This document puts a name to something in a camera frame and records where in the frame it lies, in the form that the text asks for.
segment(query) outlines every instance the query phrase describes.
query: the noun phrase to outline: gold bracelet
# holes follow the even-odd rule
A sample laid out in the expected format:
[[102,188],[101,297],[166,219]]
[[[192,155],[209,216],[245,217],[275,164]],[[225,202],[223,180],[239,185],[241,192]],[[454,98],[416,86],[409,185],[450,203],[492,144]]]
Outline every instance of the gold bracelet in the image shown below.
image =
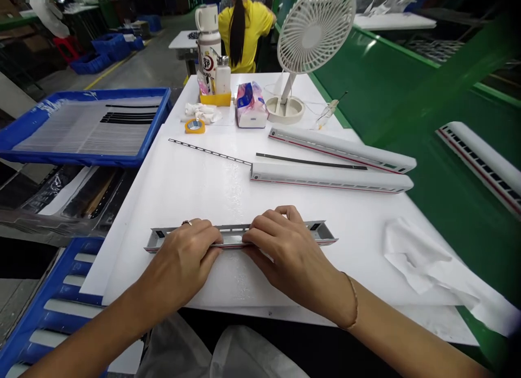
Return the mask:
[[357,324],[357,321],[358,321],[358,295],[357,295],[357,289],[354,288],[354,284],[353,284],[353,281],[351,280],[351,278],[345,272],[342,272],[342,273],[344,275],[346,275],[347,280],[349,280],[351,289],[353,290],[353,294],[354,294],[354,305],[355,305],[355,308],[357,309],[357,311],[356,311],[357,315],[354,317],[354,322],[351,325],[349,325],[347,328],[341,328],[341,329],[344,329],[345,331],[350,331],[351,329],[354,328],[354,326]]

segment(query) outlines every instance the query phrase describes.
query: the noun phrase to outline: hand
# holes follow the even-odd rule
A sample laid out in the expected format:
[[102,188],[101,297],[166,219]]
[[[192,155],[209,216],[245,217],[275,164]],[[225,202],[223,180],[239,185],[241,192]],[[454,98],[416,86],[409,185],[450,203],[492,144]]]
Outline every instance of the hand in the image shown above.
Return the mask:
[[256,217],[243,242],[260,248],[243,252],[275,288],[341,328],[354,323],[357,308],[347,276],[327,260],[295,207],[280,206]]
[[136,308],[143,308],[142,317],[148,327],[188,303],[203,287],[219,248],[208,248],[222,243],[223,237],[209,220],[198,218],[168,234],[148,268],[129,292]]

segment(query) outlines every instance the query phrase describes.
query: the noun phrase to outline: factory floor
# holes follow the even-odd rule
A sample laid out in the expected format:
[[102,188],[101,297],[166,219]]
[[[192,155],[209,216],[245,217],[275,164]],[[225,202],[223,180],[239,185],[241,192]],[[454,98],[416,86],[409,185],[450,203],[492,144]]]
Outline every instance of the factory floor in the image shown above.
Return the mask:
[[148,40],[145,49],[124,60],[122,64],[116,63],[93,75],[77,75],[68,68],[49,75],[38,84],[48,95],[64,90],[84,90],[87,87],[183,87],[186,64],[178,60],[175,52],[168,49],[168,46],[180,31],[196,29],[194,14],[190,12],[182,16],[162,17],[161,23],[163,29]]
[[[193,12],[183,16],[163,17],[162,26],[163,29],[154,34],[144,50],[134,53],[120,64],[112,65],[104,72],[77,75],[67,68],[40,80],[39,85],[47,95],[57,91],[77,91],[86,88],[94,90],[170,87],[173,89],[174,101],[182,90],[187,72],[185,62],[178,60],[175,52],[168,49],[168,45],[180,31],[196,29]],[[12,243],[13,246],[3,246],[6,249],[28,250],[28,255],[35,246],[34,242],[59,247],[67,245],[69,241],[68,238],[55,234],[26,234],[1,225],[0,237],[5,237],[5,241],[10,241],[7,238],[19,240]],[[27,279],[25,275],[19,276],[18,279],[12,277],[10,273],[0,273],[0,347],[39,285],[38,279]]]

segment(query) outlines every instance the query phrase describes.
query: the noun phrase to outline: yellow box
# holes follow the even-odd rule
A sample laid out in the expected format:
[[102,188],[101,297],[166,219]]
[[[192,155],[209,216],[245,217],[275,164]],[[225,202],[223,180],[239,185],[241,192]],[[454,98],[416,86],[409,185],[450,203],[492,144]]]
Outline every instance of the yellow box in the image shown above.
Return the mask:
[[201,97],[201,104],[216,105],[216,106],[230,106],[232,103],[232,93],[227,94],[209,94],[204,95],[199,93]]

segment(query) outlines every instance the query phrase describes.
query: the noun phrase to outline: fan grille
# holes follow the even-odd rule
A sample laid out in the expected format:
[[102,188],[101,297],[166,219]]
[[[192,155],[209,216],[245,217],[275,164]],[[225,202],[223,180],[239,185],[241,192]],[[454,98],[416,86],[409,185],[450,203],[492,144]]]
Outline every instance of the fan grille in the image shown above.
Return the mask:
[[277,45],[282,68],[303,74],[323,66],[346,41],[355,13],[355,0],[298,0]]

